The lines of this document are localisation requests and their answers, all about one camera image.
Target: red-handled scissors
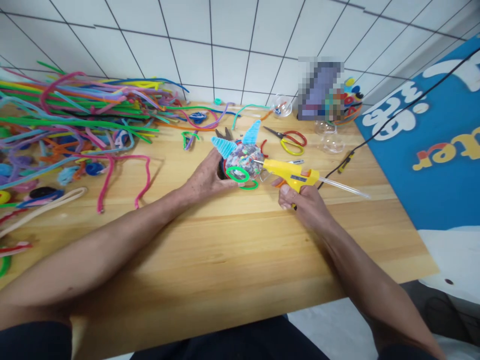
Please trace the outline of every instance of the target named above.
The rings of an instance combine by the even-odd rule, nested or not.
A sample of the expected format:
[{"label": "red-handled scissors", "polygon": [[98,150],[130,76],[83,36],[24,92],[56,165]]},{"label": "red-handled scissors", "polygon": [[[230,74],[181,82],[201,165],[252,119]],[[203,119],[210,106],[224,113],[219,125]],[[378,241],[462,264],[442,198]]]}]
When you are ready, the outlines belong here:
[{"label": "red-handled scissors", "polygon": [[[305,136],[303,136],[300,132],[298,131],[295,131],[295,130],[289,130],[289,131],[285,131],[285,132],[278,132],[278,131],[275,131],[275,130],[272,130],[271,128],[269,127],[266,127],[264,126],[265,129],[267,129],[269,132],[275,134],[278,138],[280,138],[280,144],[281,144],[281,147],[289,154],[291,155],[295,155],[295,156],[300,156],[302,155],[305,150],[304,150],[304,147],[307,145],[307,138]],[[297,135],[300,139],[301,139],[301,142],[298,141],[296,138],[290,136],[289,134],[293,134],[293,135]],[[297,149],[300,150],[300,152],[293,152],[291,151],[288,147],[287,147],[287,144],[290,145],[290,146],[293,146]]]}]

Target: scissor blade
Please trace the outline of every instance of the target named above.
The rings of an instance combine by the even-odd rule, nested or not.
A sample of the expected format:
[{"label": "scissor blade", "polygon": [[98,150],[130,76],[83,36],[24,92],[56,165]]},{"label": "scissor blade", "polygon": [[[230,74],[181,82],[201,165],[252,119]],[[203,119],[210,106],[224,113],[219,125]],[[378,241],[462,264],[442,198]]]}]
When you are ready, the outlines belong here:
[{"label": "scissor blade", "polygon": [[229,128],[225,126],[225,140],[233,140],[232,134],[229,131]]},{"label": "scissor blade", "polygon": [[275,130],[272,130],[271,128],[269,127],[266,127],[264,126],[265,129],[267,129],[269,132],[275,134],[278,138],[282,139],[284,137],[284,135],[281,133],[281,132],[278,132],[278,131],[275,131]]},{"label": "scissor blade", "polygon": [[220,131],[218,131],[217,129],[215,129],[215,134],[216,134],[216,137],[217,138],[220,138],[220,139],[225,139],[225,136],[223,136]]}]

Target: blue poster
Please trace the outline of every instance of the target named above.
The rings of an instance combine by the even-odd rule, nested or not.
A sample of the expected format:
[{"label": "blue poster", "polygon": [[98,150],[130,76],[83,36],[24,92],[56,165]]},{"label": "blue poster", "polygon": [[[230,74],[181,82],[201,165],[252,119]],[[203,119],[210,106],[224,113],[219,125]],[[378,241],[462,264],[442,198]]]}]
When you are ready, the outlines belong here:
[{"label": "blue poster", "polygon": [[[480,48],[474,36],[356,120],[365,139]],[[418,230],[480,226],[480,51],[368,143]]]}]

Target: wooden table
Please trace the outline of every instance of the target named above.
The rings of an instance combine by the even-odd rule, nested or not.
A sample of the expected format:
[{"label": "wooden table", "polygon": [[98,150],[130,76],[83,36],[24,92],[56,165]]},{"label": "wooden table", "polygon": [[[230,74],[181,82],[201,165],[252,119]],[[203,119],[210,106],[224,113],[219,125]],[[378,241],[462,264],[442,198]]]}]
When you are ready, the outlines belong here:
[{"label": "wooden table", "polygon": [[[257,119],[239,118],[234,136],[240,138]],[[232,120],[232,115],[226,116],[220,129],[231,127]],[[363,141],[354,124],[341,127],[346,150],[331,154],[317,148],[320,137],[313,122],[271,115],[264,125],[305,134],[304,167],[318,169],[321,175],[333,169],[346,150]],[[162,127],[153,144],[140,142],[134,149],[134,154],[152,158],[154,181],[144,203],[182,185],[212,148],[213,133],[202,132],[193,150],[183,151],[180,132]],[[264,139],[268,139],[264,151],[271,158],[298,159],[281,148],[278,138],[261,129],[258,143]],[[338,222],[395,281],[438,271],[367,146],[356,152],[342,175],[331,178],[372,196],[364,200],[329,185],[320,191]],[[118,166],[102,215],[96,213],[102,177],[88,176],[70,184],[68,190],[87,186],[89,192],[9,235],[11,240],[33,242],[34,248],[14,256],[0,287],[56,249],[133,210],[145,179],[141,160]],[[325,252],[317,249],[293,211],[279,207],[278,190],[269,185],[271,180],[273,176],[255,191],[237,189],[190,209],[111,281],[79,301],[72,319],[75,359],[108,358],[344,297]],[[58,187],[48,179],[42,184]]]}]

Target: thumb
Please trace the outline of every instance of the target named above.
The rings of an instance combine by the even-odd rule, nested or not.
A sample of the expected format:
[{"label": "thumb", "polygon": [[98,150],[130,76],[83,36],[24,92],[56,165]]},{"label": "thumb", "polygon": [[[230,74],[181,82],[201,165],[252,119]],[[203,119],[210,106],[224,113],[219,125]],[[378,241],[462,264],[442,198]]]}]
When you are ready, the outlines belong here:
[{"label": "thumb", "polygon": [[287,184],[283,184],[281,186],[280,198],[288,204],[298,204],[303,200],[302,196]]},{"label": "thumb", "polygon": [[218,190],[227,190],[227,189],[235,189],[238,187],[243,186],[244,184],[241,182],[236,182],[232,179],[227,179],[227,180],[220,180],[217,181],[217,188]]}]

